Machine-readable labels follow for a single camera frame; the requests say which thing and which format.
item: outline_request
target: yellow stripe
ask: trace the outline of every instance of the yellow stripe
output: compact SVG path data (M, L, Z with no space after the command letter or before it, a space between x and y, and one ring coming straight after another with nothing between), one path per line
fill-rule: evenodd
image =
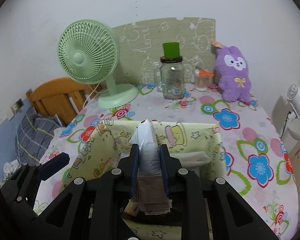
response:
M29 157L31 157L32 159L34 159L37 162L40 162L36 157L33 157L26 149L24 149L22 147L22 145L19 143L19 141L18 141L18 145L20 146L21 149L23 149L29 155Z
M40 132L44 132L45 134L50 135L52 138L54 138L54 136L53 136L51 133L48 133L48 132L46 132L45 130L42 130L42 129L40 129L40 128L35 128L35 127L33 126L33 124L31 123L31 121L30 121L30 119L29 119L29 117L28 117L27 114L26 114L26 117L27 117L27 119L28 119L28 122L30 123L30 125L32 126L32 128L33 128L34 130L38 130L38 131L40 131Z

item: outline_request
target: plaid pillow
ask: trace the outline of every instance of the plaid pillow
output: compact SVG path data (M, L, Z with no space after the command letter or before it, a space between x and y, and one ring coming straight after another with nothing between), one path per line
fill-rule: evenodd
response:
M53 131L61 127L53 117L37 114L30 107L22 119L16 135L16 156L30 166L39 163L54 137Z

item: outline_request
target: green cap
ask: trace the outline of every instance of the green cap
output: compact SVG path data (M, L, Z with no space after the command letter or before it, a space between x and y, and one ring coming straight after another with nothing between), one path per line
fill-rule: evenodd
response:
M180 49L178 42L166 42L162 44L163 53L165 58L178 58L180 57Z

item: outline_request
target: table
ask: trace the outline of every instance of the table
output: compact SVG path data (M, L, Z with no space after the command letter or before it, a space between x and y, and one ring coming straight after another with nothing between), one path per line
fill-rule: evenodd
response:
M254 97L250 103L227 103L215 85L206 92L199 92L192 84L186 84L185 97L172 101L165 99L152 85L136 87L138 96L119 108L102 109L96 99L92 100L60 134L60 145L67 141L62 150L70 155L71 164L81 148L88 147L94 125L102 120L215 123L223 141L226 180L278 238L292 238L298 224L298 192L293 169L275 127ZM56 147L56 151L61 152L61 149ZM53 198L68 170L66 167L65 171L54 175L52 182L46 182L45 185L50 184L53 188L48 190ZM38 194L35 208L43 210L48 203Z

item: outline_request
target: fan stand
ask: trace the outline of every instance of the fan stand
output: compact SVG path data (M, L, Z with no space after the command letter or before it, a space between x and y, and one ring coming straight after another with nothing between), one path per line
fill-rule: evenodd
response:
M138 95L138 89L131 84L119 84L114 82L113 75L106 78L108 91L99 95L98 105L101 108L115 108L131 102Z

